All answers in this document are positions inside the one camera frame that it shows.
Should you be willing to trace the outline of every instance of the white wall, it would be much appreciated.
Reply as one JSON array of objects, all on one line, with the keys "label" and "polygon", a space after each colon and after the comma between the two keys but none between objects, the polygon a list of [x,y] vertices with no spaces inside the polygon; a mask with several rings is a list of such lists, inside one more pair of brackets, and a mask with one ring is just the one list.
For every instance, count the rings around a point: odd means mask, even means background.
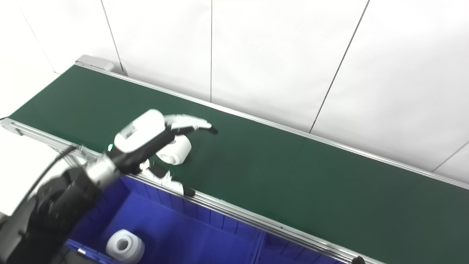
[{"label": "white wall", "polygon": [[467,1],[370,0],[354,35],[366,4],[1,0],[0,54],[57,73],[82,54],[104,58],[133,78],[469,183]]}]

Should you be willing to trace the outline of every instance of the white roll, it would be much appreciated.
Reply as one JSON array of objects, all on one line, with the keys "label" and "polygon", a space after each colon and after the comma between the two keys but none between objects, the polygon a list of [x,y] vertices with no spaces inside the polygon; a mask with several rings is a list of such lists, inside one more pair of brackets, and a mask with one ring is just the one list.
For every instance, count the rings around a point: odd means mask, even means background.
[{"label": "white roll", "polygon": [[124,264],[137,264],[144,251],[143,241],[125,229],[112,235],[106,245],[106,253]]},{"label": "white roll", "polygon": [[156,156],[166,163],[178,165],[184,162],[191,149],[189,139],[180,135],[175,136],[173,142],[160,149]]}]

